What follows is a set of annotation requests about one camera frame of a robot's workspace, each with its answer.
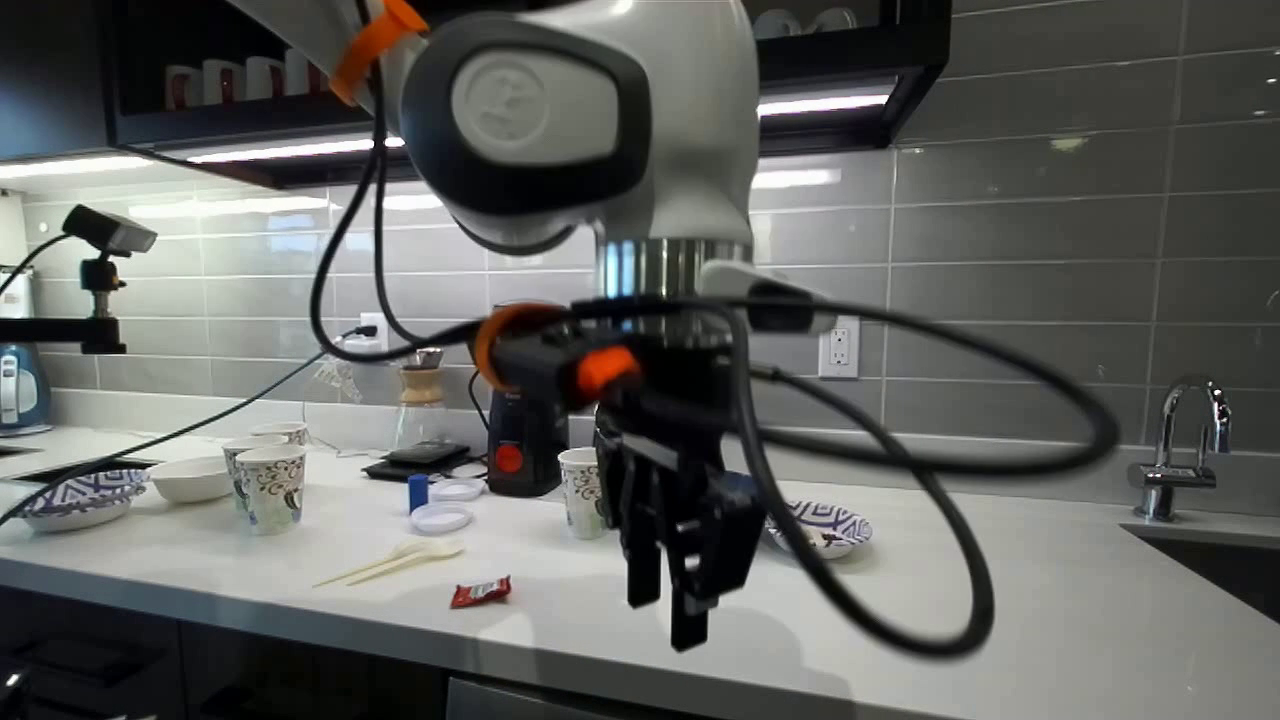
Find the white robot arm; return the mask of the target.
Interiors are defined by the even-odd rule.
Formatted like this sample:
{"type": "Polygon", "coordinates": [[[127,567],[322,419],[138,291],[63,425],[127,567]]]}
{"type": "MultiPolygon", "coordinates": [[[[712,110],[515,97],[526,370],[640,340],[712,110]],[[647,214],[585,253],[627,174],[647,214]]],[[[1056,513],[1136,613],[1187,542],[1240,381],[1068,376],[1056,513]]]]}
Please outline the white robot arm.
{"type": "Polygon", "coordinates": [[[231,0],[405,141],[454,229],[534,258],[587,229],[657,278],[594,309],[481,319],[481,376],[594,417],[627,602],[671,605],[671,645],[748,580],[763,507],[723,474],[745,332],[703,309],[750,263],[757,42],[737,0],[549,0],[434,21],[416,0],[231,0]]]}

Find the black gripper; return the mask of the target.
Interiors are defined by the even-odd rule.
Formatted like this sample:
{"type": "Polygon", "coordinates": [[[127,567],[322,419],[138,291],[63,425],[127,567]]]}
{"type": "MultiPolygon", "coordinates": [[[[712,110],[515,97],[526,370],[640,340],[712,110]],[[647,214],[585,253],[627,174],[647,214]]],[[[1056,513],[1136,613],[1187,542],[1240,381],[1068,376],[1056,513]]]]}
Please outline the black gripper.
{"type": "Polygon", "coordinates": [[[718,591],[748,580],[763,500],[730,479],[718,442],[737,425],[730,338],[681,303],[515,303],[493,318],[502,394],[594,413],[594,469],[627,556],[627,605],[671,578],[671,647],[706,641],[718,591]]]}

